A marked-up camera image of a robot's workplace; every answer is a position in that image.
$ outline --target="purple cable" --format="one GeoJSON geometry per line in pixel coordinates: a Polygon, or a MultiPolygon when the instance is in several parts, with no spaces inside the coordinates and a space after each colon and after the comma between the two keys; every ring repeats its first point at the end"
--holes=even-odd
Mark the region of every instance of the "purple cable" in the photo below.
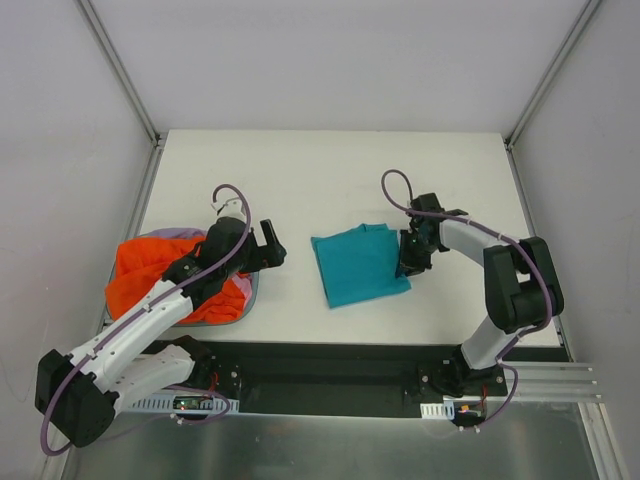
{"type": "Polygon", "coordinates": [[[404,172],[402,172],[400,170],[397,170],[397,169],[391,169],[391,170],[387,170],[386,172],[384,172],[382,174],[382,178],[380,180],[380,185],[382,186],[382,193],[384,194],[385,198],[389,201],[389,203],[391,203],[391,205],[393,205],[397,209],[402,210],[403,212],[411,214],[411,215],[419,215],[419,216],[422,216],[422,217],[441,218],[441,219],[445,219],[445,220],[453,220],[454,222],[465,223],[467,225],[471,225],[474,228],[477,228],[478,230],[486,233],[487,235],[491,235],[492,237],[495,237],[498,240],[502,240],[505,243],[508,243],[509,245],[511,245],[512,247],[514,247],[516,249],[518,254],[520,254],[522,256],[524,261],[529,266],[529,269],[531,270],[531,274],[534,276],[534,278],[536,279],[536,281],[538,282],[538,284],[540,285],[540,288],[542,290],[542,295],[544,297],[544,303],[545,303],[545,309],[546,309],[544,321],[539,326],[530,328],[528,330],[525,330],[524,332],[522,332],[522,333],[516,335],[515,337],[513,337],[513,339],[511,339],[511,341],[498,353],[498,355],[496,355],[496,363],[500,364],[504,369],[509,370],[510,372],[513,373],[513,385],[511,386],[511,391],[507,395],[507,398],[505,399],[504,403],[502,405],[500,405],[500,407],[489,418],[487,418],[483,422],[483,424],[485,424],[489,420],[494,419],[500,413],[502,413],[504,411],[504,409],[507,407],[507,405],[509,405],[509,403],[511,403],[511,400],[513,399],[513,396],[515,395],[516,388],[518,386],[518,371],[515,368],[513,368],[512,366],[505,365],[504,363],[502,363],[502,357],[504,357],[514,347],[514,345],[516,345],[518,343],[518,340],[520,340],[522,337],[525,337],[525,336],[527,336],[527,335],[529,335],[531,333],[534,333],[534,332],[539,332],[540,330],[546,328],[549,325],[549,323],[551,322],[551,317],[553,316],[553,309],[552,309],[552,305],[551,305],[551,296],[549,295],[549,291],[547,290],[547,286],[544,283],[544,279],[542,278],[542,274],[540,273],[540,271],[536,267],[535,263],[533,263],[533,260],[531,260],[531,257],[529,257],[527,252],[520,246],[520,244],[516,240],[514,240],[511,237],[507,237],[505,235],[502,235],[502,234],[496,232],[495,230],[492,230],[489,227],[486,227],[486,226],[482,225],[481,223],[478,223],[478,222],[476,222],[474,220],[471,220],[471,219],[468,219],[468,218],[456,217],[454,215],[447,215],[447,214],[444,214],[444,213],[421,212],[421,211],[418,211],[418,210],[412,210],[410,208],[403,207],[402,205],[397,203],[395,200],[393,200],[393,198],[391,198],[391,195],[389,195],[389,192],[387,191],[387,186],[386,186],[385,180],[386,180],[387,176],[390,173],[398,174],[404,179],[405,183],[407,184],[407,188],[409,189],[409,198],[410,198],[410,200],[413,200],[413,189],[411,188],[411,182],[409,181],[409,178],[405,175],[404,172]]]}
{"type": "MultiPolygon", "coordinates": [[[[231,410],[231,402],[229,402],[229,399],[217,392],[212,392],[210,390],[200,390],[198,388],[191,388],[191,387],[184,387],[182,385],[169,385],[166,388],[172,388],[172,389],[176,389],[176,390],[182,390],[185,392],[193,392],[193,393],[200,393],[202,395],[206,395],[207,397],[216,397],[219,398],[220,400],[222,400],[225,404],[225,409],[223,412],[220,413],[216,413],[215,415],[210,415],[207,416],[207,418],[203,419],[203,420],[189,420],[186,418],[182,419],[182,423],[183,424],[187,424],[187,425],[205,425],[207,423],[212,423],[215,420],[218,420],[219,418],[223,417],[224,415],[226,415],[227,413],[229,413],[229,410],[231,410]]],[[[137,425],[134,425],[133,427],[127,428],[126,430],[123,430],[122,432],[116,433],[115,435],[112,435],[111,437],[107,437],[107,438],[100,438],[97,441],[100,443],[103,442],[110,442],[111,440],[117,440],[118,438],[122,438],[125,435],[129,435],[131,432],[135,432],[136,430],[155,422],[156,420],[160,420],[161,418],[171,418],[170,415],[167,415],[166,413],[162,413],[160,415],[154,415],[153,417],[148,418],[147,420],[145,420],[144,422],[141,422],[137,425]]]]}
{"type": "Polygon", "coordinates": [[[191,388],[191,387],[183,387],[182,385],[170,385],[167,388],[174,388],[176,390],[184,390],[185,392],[193,392],[193,393],[201,393],[202,395],[207,395],[209,397],[219,398],[224,402],[225,409],[223,412],[216,413],[215,415],[209,415],[207,418],[202,420],[189,420],[187,418],[182,419],[182,423],[186,425],[206,425],[208,423],[215,422],[220,417],[223,417],[229,410],[231,410],[231,402],[224,395],[219,394],[218,392],[212,392],[210,390],[200,390],[199,388],[191,388]]]}
{"type": "MultiPolygon", "coordinates": [[[[238,243],[236,243],[236,245],[229,251],[229,253],[227,253],[224,257],[222,257],[219,261],[214,263],[209,268],[198,273],[197,275],[194,275],[193,277],[185,280],[184,282],[158,295],[156,298],[154,298],[149,302],[148,304],[149,307],[153,307],[154,305],[157,305],[159,302],[161,302],[162,300],[164,300],[174,292],[180,290],[181,288],[186,287],[187,285],[201,279],[206,275],[209,275],[214,270],[217,270],[222,265],[224,265],[231,257],[233,257],[244,244],[245,240],[249,236],[249,231],[251,230],[251,210],[249,208],[249,203],[247,202],[247,199],[245,198],[245,196],[242,194],[240,190],[238,190],[236,187],[228,183],[218,185],[214,189],[213,195],[212,195],[214,202],[217,200],[217,196],[220,190],[223,190],[225,188],[233,190],[233,192],[238,196],[238,198],[242,201],[242,206],[244,207],[247,215],[247,222],[246,222],[244,231],[240,236],[240,240],[238,240],[238,243]]],[[[111,340],[113,340],[113,338],[116,335],[118,335],[122,330],[124,330],[129,325],[131,325],[134,321],[136,321],[143,313],[145,313],[145,311],[146,310],[144,308],[141,308],[126,320],[122,320],[116,323],[115,324],[116,327],[113,329],[113,331],[110,332],[106,337],[104,337],[100,342],[98,342],[98,344],[94,347],[94,353],[97,353],[100,350],[102,350],[111,340]]],[[[82,369],[82,367],[84,367],[91,360],[91,358],[92,358],[91,355],[86,355],[84,358],[82,358],[78,362],[78,364],[69,372],[69,374],[64,378],[64,380],[60,382],[60,385],[54,392],[53,396],[51,397],[51,401],[47,406],[47,410],[45,411],[45,414],[44,414],[44,420],[42,421],[42,426],[40,427],[40,447],[42,448],[42,451],[50,457],[62,455],[64,452],[69,450],[69,448],[71,448],[71,442],[67,443],[64,447],[58,450],[52,450],[51,447],[49,447],[49,442],[48,442],[49,423],[51,422],[51,416],[53,415],[53,411],[55,410],[55,407],[58,404],[58,401],[60,400],[62,393],[67,388],[69,383],[71,383],[71,380],[73,379],[73,377],[75,377],[75,375],[82,369]]]]}

